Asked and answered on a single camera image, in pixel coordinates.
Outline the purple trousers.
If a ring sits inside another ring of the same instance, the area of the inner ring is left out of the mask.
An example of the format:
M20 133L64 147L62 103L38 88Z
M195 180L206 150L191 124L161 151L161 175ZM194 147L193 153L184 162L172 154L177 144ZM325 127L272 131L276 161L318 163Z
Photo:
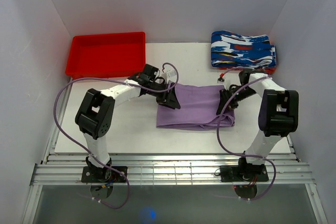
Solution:
M220 102L219 91L223 88L223 85L198 87L177 84L175 93L181 108L173 110L159 105L156 127L195 131L213 130L217 125L233 127L233 110L225 112L221 118L216 114Z

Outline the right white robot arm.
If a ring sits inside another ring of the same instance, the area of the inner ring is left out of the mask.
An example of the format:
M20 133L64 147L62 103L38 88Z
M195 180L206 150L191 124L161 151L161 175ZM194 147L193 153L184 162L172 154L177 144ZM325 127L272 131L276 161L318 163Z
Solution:
M261 71L244 69L239 74L240 85L232 84L219 92L216 114L223 116L238 107L240 101L258 94L261 104L258 133L250 147L238 154L238 164L219 168L222 182L266 182L269 177L265 163L275 145L298 127L299 93L277 85Z

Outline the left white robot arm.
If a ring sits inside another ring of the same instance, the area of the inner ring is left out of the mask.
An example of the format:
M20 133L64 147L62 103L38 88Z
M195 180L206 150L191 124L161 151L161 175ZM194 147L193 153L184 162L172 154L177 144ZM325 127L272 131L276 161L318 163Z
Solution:
M105 90L89 89L75 116L86 139L89 156L86 163L89 173L98 181L107 181L112 174L109 166L112 160L107 151L106 134L112 123L114 108L142 95L156 98L158 105L169 109L180 109L175 86L167 77L158 76L159 69L146 64L141 72L128 77L112 88Z

